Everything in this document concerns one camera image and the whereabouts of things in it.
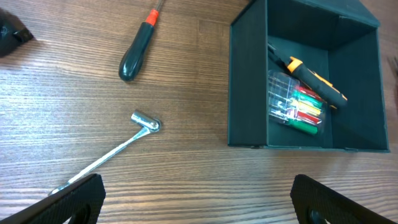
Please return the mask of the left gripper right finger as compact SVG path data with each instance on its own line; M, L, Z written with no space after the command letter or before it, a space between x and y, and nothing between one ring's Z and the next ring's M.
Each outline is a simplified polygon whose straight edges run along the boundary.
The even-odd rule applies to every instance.
M395 224L303 174L295 176L290 198L300 224Z

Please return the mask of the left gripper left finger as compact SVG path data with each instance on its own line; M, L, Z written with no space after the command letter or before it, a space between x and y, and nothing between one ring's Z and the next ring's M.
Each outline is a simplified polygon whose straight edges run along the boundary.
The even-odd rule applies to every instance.
M99 174L89 176L11 215L7 223L96 223L106 192Z

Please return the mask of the dark green open box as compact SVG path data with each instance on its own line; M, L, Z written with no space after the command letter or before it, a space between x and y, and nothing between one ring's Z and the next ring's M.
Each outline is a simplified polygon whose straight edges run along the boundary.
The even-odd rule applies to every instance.
M379 21L359 0L253 0L230 26L228 144L388 152Z

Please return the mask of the red-handled wire stripper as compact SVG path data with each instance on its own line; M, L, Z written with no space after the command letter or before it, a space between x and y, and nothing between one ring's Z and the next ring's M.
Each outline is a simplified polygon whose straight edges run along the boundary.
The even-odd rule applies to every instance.
M395 77L398 77L398 59L397 57L389 57L387 62L392 70Z

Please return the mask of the clear pack of colourful screwdrivers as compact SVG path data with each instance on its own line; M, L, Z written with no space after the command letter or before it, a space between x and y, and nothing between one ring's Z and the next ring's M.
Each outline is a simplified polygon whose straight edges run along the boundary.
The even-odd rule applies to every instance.
M298 80L277 70L268 71L269 117L307 134L323 129L326 102Z

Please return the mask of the orange black long-nose pliers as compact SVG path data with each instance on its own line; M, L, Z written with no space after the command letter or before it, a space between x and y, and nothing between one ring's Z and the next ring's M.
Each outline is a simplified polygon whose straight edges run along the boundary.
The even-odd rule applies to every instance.
M328 80L310 70L300 59L286 55L270 42L267 43L267 48L293 77L298 78L331 106L339 108L347 105L348 99L344 94L338 91Z

